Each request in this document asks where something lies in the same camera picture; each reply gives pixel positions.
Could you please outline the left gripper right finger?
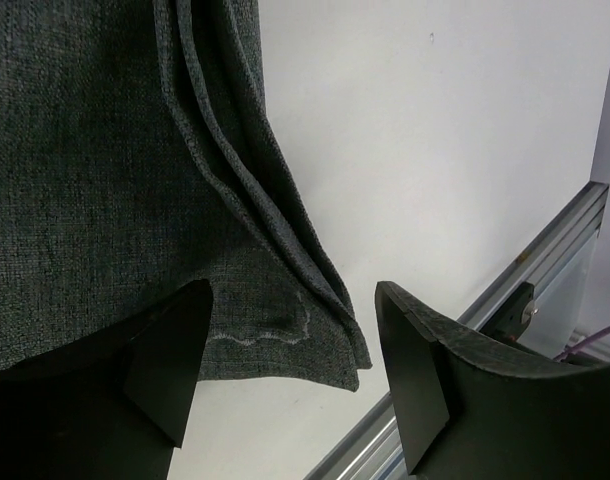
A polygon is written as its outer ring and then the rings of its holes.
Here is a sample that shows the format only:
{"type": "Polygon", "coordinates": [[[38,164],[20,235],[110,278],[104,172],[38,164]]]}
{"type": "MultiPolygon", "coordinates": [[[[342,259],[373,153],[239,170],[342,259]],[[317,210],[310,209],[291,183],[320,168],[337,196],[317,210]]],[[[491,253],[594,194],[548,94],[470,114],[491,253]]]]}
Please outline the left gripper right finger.
{"type": "Polygon", "coordinates": [[[420,479],[610,479],[610,363],[500,343],[378,283],[381,350],[407,471],[420,479]]]}

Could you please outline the grey cloth napkin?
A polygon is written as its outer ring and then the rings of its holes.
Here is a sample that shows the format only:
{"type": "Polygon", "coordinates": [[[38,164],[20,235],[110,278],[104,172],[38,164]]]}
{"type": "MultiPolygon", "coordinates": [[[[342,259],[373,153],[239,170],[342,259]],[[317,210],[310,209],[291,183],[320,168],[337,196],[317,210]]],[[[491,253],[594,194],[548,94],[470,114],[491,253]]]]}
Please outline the grey cloth napkin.
{"type": "Polygon", "coordinates": [[[254,1],[0,1],[0,370],[205,279],[203,380],[371,360],[268,122],[254,1]]]}

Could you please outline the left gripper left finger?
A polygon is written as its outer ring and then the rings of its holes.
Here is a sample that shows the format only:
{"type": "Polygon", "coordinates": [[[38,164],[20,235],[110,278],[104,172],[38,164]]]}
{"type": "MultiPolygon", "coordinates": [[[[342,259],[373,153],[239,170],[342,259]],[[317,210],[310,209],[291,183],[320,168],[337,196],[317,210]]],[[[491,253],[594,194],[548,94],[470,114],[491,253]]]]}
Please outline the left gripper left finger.
{"type": "Polygon", "coordinates": [[[205,280],[0,370],[0,479],[163,479],[207,340],[205,280]]]}

